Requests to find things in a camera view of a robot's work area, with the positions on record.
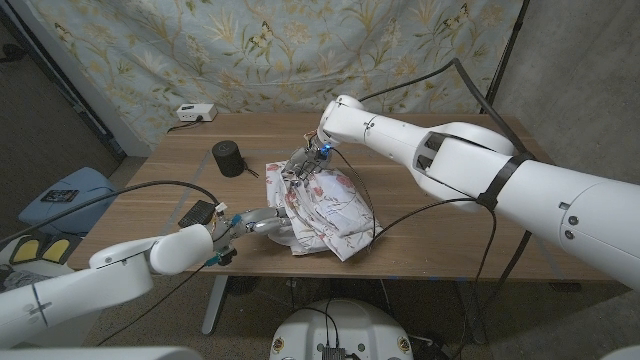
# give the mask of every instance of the black band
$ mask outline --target black band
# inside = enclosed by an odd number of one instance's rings
[[[516,172],[523,162],[534,159],[535,157],[528,152],[513,156],[504,164],[502,169],[498,171],[498,174],[493,178],[487,190],[478,196],[476,202],[493,211],[498,205],[498,194],[500,194],[504,185],[509,181],[511,175]]]

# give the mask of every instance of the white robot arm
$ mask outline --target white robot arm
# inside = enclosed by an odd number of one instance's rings
[[[89,269],[0,294],[0,349],[65,320],[133,300],[153,287],[152,273],[175,275],[209,259],[226,265],[237,252],[234,238],[267,234],[291,225],[284,209],[218,214],[209,231],[192,225],[177,233],[120,243],[97,252]]]
[[[506,138],[472,124],[421,128],[372,114],[346,95],[327,106],[308,158],[324,164],[329,148],[342,142],[366,145],[404,165],[436,198],[486,199],[497,213],[640,290],[638,185],[512,156]]]

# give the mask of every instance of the gray wall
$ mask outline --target gray wall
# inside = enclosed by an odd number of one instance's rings
[[[495,107],[557,164],[640,183],[640,1],[532,0]]]

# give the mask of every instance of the white power strip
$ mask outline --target white power strip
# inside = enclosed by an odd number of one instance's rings
[[[196,121],[202,116],[202,121],[213,121],[218,110],[213,104],[182,104],[178,111],[180,121]]]

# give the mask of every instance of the white cloth with red pattern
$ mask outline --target white cloth with red pattern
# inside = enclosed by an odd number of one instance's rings
[[[285,164],[266,165],[267,203],[283,206],[291,219],[290,227],[269,236],[273,241],[293,255],[331,250],[342,261],[371,243],[373,215],[347,176],[324,170],[310,175],[305,187],[295,175],[281,174]]]

